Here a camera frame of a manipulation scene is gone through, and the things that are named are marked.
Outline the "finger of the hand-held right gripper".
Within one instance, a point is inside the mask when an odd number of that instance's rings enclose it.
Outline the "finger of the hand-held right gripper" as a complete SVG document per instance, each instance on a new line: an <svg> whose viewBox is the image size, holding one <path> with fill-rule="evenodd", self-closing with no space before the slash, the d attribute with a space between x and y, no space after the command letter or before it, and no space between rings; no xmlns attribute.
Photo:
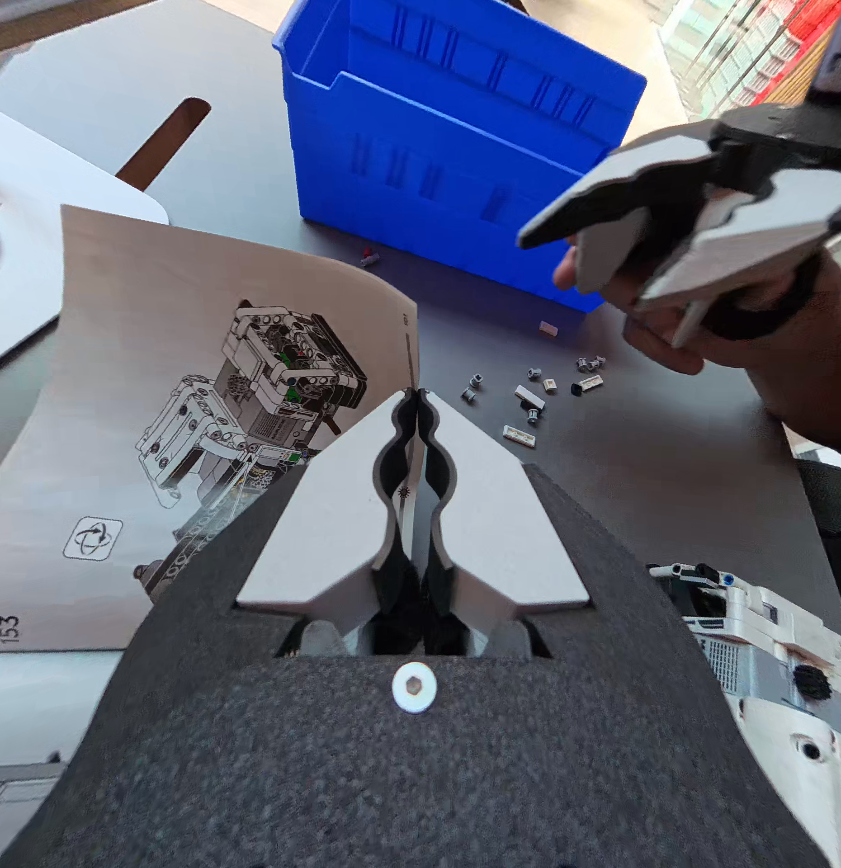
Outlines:
<svg viewBox="0 0 841 868"><path fill-rule="evenodd" d="M525 223L529 250L569 239L571 265L557 281L583 294L640 295L645 282L694 231L725 220L718 155L674 131L615 151Z"/></svg>
<svg viewBox="0 0 841 868"><path fill-rule="evenodd" d="M841 171L779 170L760 194L732 192L710 201L647 280L637 309L680 311L675 345L698 326L725 340L770 335L806 305L821 251L839 233ZM795 279L773 307L739 307L748 289L785 274Z"/></svg>

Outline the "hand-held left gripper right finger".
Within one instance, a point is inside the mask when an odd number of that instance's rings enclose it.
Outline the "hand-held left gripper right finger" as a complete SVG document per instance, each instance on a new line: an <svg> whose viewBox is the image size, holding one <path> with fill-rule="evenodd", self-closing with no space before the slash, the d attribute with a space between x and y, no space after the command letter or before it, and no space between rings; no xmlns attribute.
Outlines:
<svg viewBox="0 0 841 868"><path fill-rule="evenodd" d="M497 628L591 597L523 462L441 397L419 391L430 517L427 651L481 656Z"/></svg>

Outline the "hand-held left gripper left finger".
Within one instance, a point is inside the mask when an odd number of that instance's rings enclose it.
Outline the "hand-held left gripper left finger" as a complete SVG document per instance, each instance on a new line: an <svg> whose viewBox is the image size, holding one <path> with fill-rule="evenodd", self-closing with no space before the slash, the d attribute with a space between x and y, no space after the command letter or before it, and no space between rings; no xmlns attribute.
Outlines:
<svg viewBox="0 0 841 868"><path fill-rule="evenodd" d="M293 615L276 657L421 647L420 579L402 539L417 392L400 390L305 466L236 604Z"/></svg>

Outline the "white lego truck model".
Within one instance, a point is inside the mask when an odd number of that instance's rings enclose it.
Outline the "white lego truck model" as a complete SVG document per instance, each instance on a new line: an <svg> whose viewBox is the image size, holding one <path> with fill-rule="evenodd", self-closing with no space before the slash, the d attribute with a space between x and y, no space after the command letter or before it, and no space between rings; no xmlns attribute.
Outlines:
<svg viewBox="0 0 841 868"><path fill-rule="evenodd" d="M649 564L725 693L776 793L841 866L841 635L705 563Z"/></svg>

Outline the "lego instruction booklet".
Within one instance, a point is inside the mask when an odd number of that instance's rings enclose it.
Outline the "lego instruction booklet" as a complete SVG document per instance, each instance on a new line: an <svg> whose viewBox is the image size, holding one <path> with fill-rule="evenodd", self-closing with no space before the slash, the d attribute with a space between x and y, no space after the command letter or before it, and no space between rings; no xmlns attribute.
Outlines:
<svg viewBox="0 0 841 868"><path fill-rule="evenodd" d="M0 803L48 792L108 667L205 548L419 381L415 303L359 266L61 220L52 365L0 464Z"/></svg>

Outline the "person's right forearm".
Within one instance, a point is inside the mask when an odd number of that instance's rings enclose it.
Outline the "person's right forearm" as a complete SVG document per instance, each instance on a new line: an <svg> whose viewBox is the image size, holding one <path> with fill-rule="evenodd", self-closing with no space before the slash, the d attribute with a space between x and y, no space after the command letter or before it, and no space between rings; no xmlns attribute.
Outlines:
<svg viewBox="0 0 841 868"><path fill-rule="evenodd" d="M828 253L813 294L784 327L774 415L804 438L841 453L841 268Z"/></svg>

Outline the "scattered small grey lego pieces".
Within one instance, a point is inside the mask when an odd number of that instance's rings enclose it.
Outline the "scattered small grey lego pieces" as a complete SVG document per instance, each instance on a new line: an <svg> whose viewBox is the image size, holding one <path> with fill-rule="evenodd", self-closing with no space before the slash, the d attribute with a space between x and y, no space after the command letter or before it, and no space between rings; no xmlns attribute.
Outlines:
<svg viewBox="0 0 841 868"><path fill-rule="evenodd" d="M576 371L581 375L581 378L571 383L571 395L580 397L604 385L604 379L600 372L606 366L606 363L606 357L600 355L592 358L578 358L576 360ZM542 373L542 370L538 367L530 368L527 371L527 379L533 384L540 384L546 395L558 394L558 384L556 381L552 377L543 378ZM468 405L472 404L480 394L481 385L483 385L481 374L476 373L471 376L468 386L459 395L460 399ZM523 385L517 386L513 395L517 398L520 407L524 411L525 423L531 428L535 428L545 412L546 400ZM519 444L526 449L535 449L537 443L537 437L533 432L515 428L512 425L503 426L502 437L504 440Z"/></svg>

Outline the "person's right hand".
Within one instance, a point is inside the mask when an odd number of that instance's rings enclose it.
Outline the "person's right hand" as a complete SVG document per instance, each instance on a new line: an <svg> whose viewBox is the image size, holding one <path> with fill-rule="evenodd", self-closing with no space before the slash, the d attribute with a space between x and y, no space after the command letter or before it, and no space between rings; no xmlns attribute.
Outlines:
<svg viewBox="0 0 841 868"><path fill-rule="evenodd" d="M780 395L779 371L784 364L782 356L786 346L784 327L791 320L771 335L753 340L726 340L700 328L691 333L683 346L675 348L673 337L681 320L678 311L672 308L636 310L639 291L650 271L649 266L622 268L601 290L604 301L624 313L624 341L646 358L679 374L695 376L707 362L743 370L773 412L775 399Z"/></svg>

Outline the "red stacked crates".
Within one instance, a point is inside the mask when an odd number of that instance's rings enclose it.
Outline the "red stacked crates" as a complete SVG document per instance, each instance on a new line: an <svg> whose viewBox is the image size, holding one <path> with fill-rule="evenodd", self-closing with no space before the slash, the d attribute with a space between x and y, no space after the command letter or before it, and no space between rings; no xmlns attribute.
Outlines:
<svg viewBox="0 0 841 868"><path fill-rule="evenodd" d="M728 102L740 107L767 101L840 15L841 1L765 2L732 54Z"/></svg>

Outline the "blue plastic bin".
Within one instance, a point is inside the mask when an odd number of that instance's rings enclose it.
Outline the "blue plastic bin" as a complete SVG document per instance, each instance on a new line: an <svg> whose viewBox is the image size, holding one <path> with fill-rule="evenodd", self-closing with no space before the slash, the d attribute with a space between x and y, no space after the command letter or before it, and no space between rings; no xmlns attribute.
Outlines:
<svg viewBox="0 0 841 868"><path fill-rule="evenodd" d="M620 146L646 79L503 2L296 2L273 40L301 216L565 307L525 223Z"/></svg>

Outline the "white stand base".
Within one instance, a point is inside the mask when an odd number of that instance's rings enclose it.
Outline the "white stand base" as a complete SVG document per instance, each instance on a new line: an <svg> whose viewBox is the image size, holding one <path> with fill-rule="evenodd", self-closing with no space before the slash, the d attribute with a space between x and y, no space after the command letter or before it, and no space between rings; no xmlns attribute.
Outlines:
<svg viewBox="0 0 841 868"><path fill-rule="evenodd" d="M63 305L63 205L167 224L165 209L0 113L0 359Z"/></svg>

